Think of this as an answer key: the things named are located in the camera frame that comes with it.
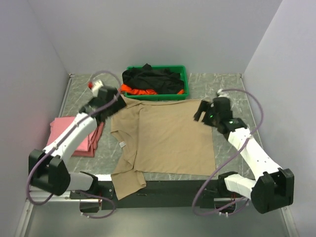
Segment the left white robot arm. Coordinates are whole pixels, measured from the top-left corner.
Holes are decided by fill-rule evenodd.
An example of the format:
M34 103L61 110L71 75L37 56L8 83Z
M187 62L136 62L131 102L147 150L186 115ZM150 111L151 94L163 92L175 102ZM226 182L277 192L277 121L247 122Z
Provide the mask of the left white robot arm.
M87 198L97 196L98 178L85 172L70 173L66 164L84 139L100 123L126 107L126 103L115 87L101 86L93 93L94 96L55 141L43 150L33 150L29 154L28 186L57 196L66 191L81 191Z

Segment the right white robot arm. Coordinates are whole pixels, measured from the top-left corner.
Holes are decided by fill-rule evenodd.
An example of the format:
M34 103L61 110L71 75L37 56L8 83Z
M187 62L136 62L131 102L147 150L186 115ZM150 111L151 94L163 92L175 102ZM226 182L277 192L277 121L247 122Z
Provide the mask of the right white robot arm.
M218 195L243 196L251 200L261 214L293 203L293 172L274 162L253 138L246 123L240 118L233 117L229 98L216 97L212 102L202 100L194 120L201 120L205 125L217 128L217 131L236 148L254 175L254 179L245 178L234 171L219 175L215 187Z

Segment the beige t shirt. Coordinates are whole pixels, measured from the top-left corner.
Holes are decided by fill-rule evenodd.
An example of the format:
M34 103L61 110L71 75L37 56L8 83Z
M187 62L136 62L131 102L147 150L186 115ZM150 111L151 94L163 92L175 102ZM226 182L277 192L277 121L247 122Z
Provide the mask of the beige t shirt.
M145 172L210 176L216 169L212 128L194 120L200 100L125 102L111 118L122 148L111 174L118 199L146 187Z

